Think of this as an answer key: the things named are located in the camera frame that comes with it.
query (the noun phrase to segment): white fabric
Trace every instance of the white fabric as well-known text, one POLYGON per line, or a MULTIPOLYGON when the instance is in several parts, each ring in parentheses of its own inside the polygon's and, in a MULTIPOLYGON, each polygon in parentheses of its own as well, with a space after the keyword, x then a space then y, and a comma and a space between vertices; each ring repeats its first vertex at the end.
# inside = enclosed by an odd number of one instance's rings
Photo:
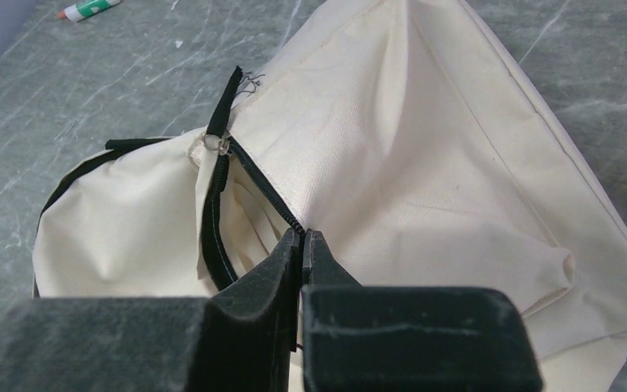
MULTIPOLYGON (((627 229, 464 2, 329 0, 262 73, 230 132, 355 278, 499 289, 549 392, 608 390, 627 356, 627 229)), ((106 163, 42 215, 42 296, 215 292, 196 275, 215 163, 201 131, 106 163)), ((243 274, 287 225, 238 164, 222 206, 243 274)))

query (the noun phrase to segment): green and white tube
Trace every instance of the green and white tube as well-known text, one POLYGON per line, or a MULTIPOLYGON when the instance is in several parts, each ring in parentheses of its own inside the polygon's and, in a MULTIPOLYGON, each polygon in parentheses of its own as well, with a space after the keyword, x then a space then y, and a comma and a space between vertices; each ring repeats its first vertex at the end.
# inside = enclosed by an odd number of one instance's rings
POLYGON ((89 18, 94 14, 102 12, 107 8, 116 6, 121 0, 90 0, 89 2, 80 2, 64 9, 66 18, 73 22, 89 18))

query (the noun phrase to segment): zipper slider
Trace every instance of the zipper slider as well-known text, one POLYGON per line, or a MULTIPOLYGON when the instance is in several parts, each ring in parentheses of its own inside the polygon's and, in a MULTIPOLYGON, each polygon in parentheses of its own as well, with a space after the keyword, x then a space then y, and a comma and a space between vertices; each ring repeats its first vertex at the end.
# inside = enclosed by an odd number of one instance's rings
POLYGON ((225 132, 222 137, 203 132, 201 142, 206 149, 217 151, 219 155, 226 155, 229 152, 229 133, 225 132))

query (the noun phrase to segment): zipper teeth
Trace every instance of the zipper teeth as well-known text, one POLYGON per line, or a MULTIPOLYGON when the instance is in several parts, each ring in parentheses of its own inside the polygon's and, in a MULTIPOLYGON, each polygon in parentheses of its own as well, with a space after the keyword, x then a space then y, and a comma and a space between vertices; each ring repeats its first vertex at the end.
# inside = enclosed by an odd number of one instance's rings
POLYGON ((229 138, 229 152, 237 156, 237 160, 241 163, 244 171, 251 178, 256 188, 268 199, 268 202, 275 208, 275 211, 291 226, 297 233, 304 234, 304 227, 294 217, 287 205, 283 202, 273 186, 268 182, 263 173, 258 170, 256 164, 251 160, 244 149, 233 138, 229 138))

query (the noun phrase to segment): gray marble surface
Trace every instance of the gray marble surface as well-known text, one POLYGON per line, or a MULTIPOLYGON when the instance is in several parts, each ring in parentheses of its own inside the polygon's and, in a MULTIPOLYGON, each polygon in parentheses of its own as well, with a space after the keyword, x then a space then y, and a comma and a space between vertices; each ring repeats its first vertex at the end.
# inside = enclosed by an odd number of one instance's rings
MULTIPOLYGON (((0 318, 29 295, 38 213, 66 171, 109 138, 203 125, 233 65, 261 67, 320 2, 134 0, 72 24, 54 17, 70 0, 40 1, 0 60, 0 318)), ((627 0, 469 2, 627 224, 627 0)))

